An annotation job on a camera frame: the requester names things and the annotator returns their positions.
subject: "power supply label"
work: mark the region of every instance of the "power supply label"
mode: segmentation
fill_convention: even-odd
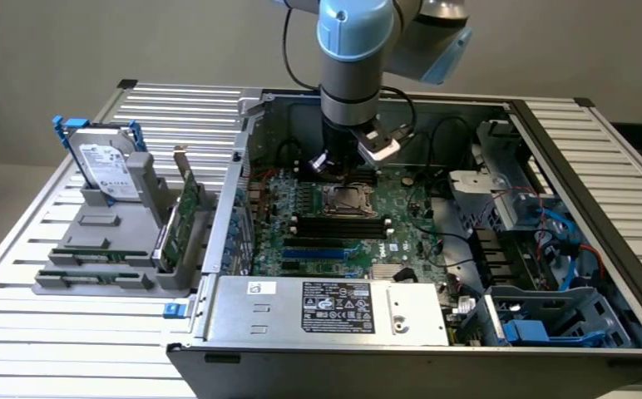
[[[370,284],[304,282],[301,328],[309,333],[374,334]]]

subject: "black cable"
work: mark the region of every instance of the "black cable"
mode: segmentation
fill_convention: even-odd
[[[298,142],[297,138],[296,137],[290,137],[289,139],[285,139],[282,140],[281,143],[278,143],[278,146],[277,146],[277,153],[274,155],[274,163],[273,165],[276,166],[282,166],[280,163],[278,163],[278,158],[281,156],[281,150],[285,148],[286,145],[289,144],[294,144],[297,146],[297,149],[298,149],[298,153],[301,154],[301,143]]]
[[[415,102],[412,101],[409,96],[405,94],[405,92],[403,90],[397,89],[396,87],[381,86],[380,88],[381,88],[381,90],[396,93],[400,96],[400,98],[403,98],[408,102],[409,112],[411,112],[411,115],[412,115],[408,126],[412,128],[412,130],[415,130],[415,128],[417,126],[417,109],[415,108]]]
[[[427,160],[427,164],[425,164],[425,169],[429,168],[431,164],[432,164],[432,158],[433,158],[433,155],[435,155],[435,136],[436,136],[436,132],[439,131],[440,127],[443,127],[444,123],[447,121],[457,121],[460,122],[460,125],[463,126],[464,128],[464,132],[467,133],[467,139],[468,139],[468,152],[471,151],[471,146],[472,146],[472,142],[473,142],[473,137],[472,137],[472,130],[471,128],[468,127],[468,123],[467,121],[464,120],[464,118],[461,118],[460,116],[447,116],[444,118],[441,118],[437,122],[436,122],[436,125],[435,125],[435,129],[432,129],[432,134],[429,135],[429,148],[428,148],[428,160]],[[457,168],[461,168],[461,166],[464,165],[464,160],[467,158],[467,153],[461,154],[461,160],[460,160],[460,164],[456,166]]]
[[[465,263],[473,262],[473,261],[475,261],[473,258],[472,259],[464,259],[464,260],[460,260],[459,262],[455,262],[452,264],[445,264],[444,267],[445,268],[453,268],[455,266],[459,266],[460,264],[465,264]]]
[[[297,83],[301,87],[304,87],[305,89],[313,90],[313,91],[318,91],[318,89],[314,86],[306,85],[297,78],[297,76],[294,75],[294,72],[292,71],[292,67],[289,66],[289,57],[286,56],[286,35],[289,33],[289,20],[292,18],[292,11],[293,11],[293,8],[289,8],[289,11],[286,11],[285,30],[282,32],[282,37],[281,37],[281,56],[285,59],[286,73],[289,74],[289,77],[292,78],[294,83]]]
[[[440,233],[440,232],[436,232],[436,231],[432,231],[432,230],[427,230],[423,226],[420,226],[419,224],[416,224],[413,218],[412,218],[412,215],[409,214],[409,203],[412,202],[412,197],[415,197],[415,193],[417,192],[417,190],[420,189],[420,186],[417,186],[412,192],[409,193],[408,195],[408,199],[405,200],[405,214],[408,215],[408,219],[409,219],[409,223],[412,224],[412,227],[415,227],[417,230],[420,230],[423,233],[425,234],[429,234],[429,235],[444,235],[444,236],[448,236],[448,237],[456,237],[459,238],[461,241],[464,241],[464,243],[468,244],[468,239],[465,239],[464,237],[461,237],[459,234],[455,234],[455,233]]]

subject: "blue cable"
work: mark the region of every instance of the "blue cable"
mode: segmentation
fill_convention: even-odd
[[[567,232],[572,235],[575,233],[575,223],[566,219],[558,212],[554,212],[552,210],[547,208],[539,208],[537,210],[539,214],[546,214],[548,218],[552,220],[558,220],[567,226]]]
[[[570,267],[567,268],[567,276],[566,276],[566,279],[563,280],[563,284],[560,285],[560,288],[558,288],[559,291],[566,291],[570,288],[570,283],[574,280],[575,269],[576,268],[578,268],[576,259],[570,259]]]

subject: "blue clip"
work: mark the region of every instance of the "blue clip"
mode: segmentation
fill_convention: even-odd
[[[68,118],[64,122],[64,127],[72,127],[75,129],[89,126],[89,119],[85,118]]]
[[[582,337],[550,337],[540,320],[511,320],[503,324],[508,342],[527,347],[603,347],[606,332],[588,332]]]
[[[134,131],[134,144],[138,151],[147,151],[146,141],[143,141],[143,133],[141,132],[141,125],[135,120],[129,121],[129,129]]]
[[[63,116],[62,115],[58,115],[52,118],[52,125],[54,125],[56,136],[59,137],[59,141],[60,141],[60,143],[63,143],[64,149],[72,155],[72,160],[75,160],[76,168],[82,172],[82,176],[85,178],[85,183],[87,183],[87,188],[91,189],[94,186],[91,185],[91,182],[87,179],[87,174],[85,173],[85,169],[82,168],[82,163],[76,159],[75,150],[72,149],[71,145],[68,144],[67,136],[64,135]]]
[[[52,118],[52,128],[55,129],[55,133],[56,133],[56,136],[59,137],[60,143],[63,143],[64,148],[68,150],[68,141],[67,141],[67,137],[64,136],[62,115],[58,115]]]
[[[166,303],[163,318],[186,318],[186,305],[175,302]]]

